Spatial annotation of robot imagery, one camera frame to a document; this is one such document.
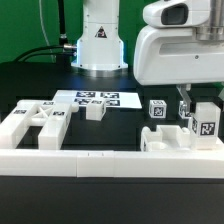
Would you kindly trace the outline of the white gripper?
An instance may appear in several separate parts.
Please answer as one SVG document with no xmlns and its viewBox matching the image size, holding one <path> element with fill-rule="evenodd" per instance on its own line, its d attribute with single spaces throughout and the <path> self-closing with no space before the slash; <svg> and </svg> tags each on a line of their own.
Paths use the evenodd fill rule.
<svg viewBox="0 0 224 224">
<path fill-rule="evenodd" d="M 186 112 L 193 83 L 224 81 L 224 0 L 157 0 L 144 7 L 133 72 L 142 85 L 176 86 Z"/>
</svg>

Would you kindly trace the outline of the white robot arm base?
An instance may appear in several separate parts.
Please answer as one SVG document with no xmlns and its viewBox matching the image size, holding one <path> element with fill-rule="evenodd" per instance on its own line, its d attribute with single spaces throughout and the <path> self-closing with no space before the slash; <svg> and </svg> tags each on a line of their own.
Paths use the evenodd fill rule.
<svg viewBox="0 0 224 224">
<path fill-rule="evenodd" d="M 72 67 L 92 77 L 111 77 L 128 69 L 118 34 L 120 0 L 83 0 L 83 33 Z"/>
</svg>

